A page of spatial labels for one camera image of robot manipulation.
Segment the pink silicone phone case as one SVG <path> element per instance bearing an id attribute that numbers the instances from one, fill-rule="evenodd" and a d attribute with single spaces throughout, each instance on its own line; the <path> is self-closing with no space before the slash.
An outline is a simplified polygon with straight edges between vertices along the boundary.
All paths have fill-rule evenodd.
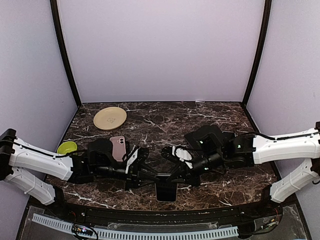
<path id="1" fill-rule="evenodd" d="M 111 137 L 110 142 L 112 143 L 112 156 L 117 161 L 122 163 L 124 156 L 126 155 L 126 142 L 124 136 Z"/>

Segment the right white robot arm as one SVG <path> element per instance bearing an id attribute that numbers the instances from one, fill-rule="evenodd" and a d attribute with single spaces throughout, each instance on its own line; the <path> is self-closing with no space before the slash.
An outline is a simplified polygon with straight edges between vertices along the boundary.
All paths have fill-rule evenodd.
<path id="1" fill-rule="evenodd" d="M 218 167 L 237 169 L 253 167 L 278 160 L 303 159 L 303 162 L 283 179 L 263 190 L 262 201 L 255 205 L 255 213 L 266 217 L 275 203 L 284 202 L 309 183 L 320 182 L 320 124 L 308 130 L 268 136 L 260 132 L 236 135 L 222 131 L 217 125 L 204 125 L 188 134 L 195 141 L 192 156 L 181 146 L 165 147 L 162 157 L 176 164 L 168 183 L 200 184 L 200 175 Z"/>

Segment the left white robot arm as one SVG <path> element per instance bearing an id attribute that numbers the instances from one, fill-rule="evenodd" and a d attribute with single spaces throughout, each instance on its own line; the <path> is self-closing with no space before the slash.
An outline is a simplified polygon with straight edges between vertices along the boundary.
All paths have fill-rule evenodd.
<path id="1" fill-rule="evenodd" d="M 0 136 L 0 179 L 43 205 L 51 205 L 58 217 L 67 218 L 71 208 L 64 202 L 63 191 L 44 183 L 31 170 L 77 185 L 96 178 L 124 180 L 129 190 L 160 182 L 157 172 L 144 164 L 148 156 L 147 148 L 135 146 L 124 161 L 118 162 L 113 157 L 113 143 L 107 138 L 90 142 L 84 150 L 58 154 L 26 143 L 9 128 Z"/>

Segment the smartphone with silver edge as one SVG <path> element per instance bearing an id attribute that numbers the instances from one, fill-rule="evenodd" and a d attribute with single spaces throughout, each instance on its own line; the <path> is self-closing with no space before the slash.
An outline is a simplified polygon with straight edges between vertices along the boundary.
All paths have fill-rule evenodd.
<path id="1" fill-rule="evenodd" d="M 178 184 L 168 182 L 169 174 L 161 173 L 155 176 L 158 182 L 155 183 L 156 200 L 164 203 L 174 203 L 177 200 Z"/>

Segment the black phone case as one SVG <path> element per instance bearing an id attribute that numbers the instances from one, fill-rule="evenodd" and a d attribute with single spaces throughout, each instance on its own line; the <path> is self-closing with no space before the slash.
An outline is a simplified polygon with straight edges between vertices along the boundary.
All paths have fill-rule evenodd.
<path id="1" fill-rule="evenodd" d="M 123 156 L 123 160 L 125 161 L 128 158 L 128 155 L 131 152 L 130 142 L 125 141 L 125 155 Z"/>

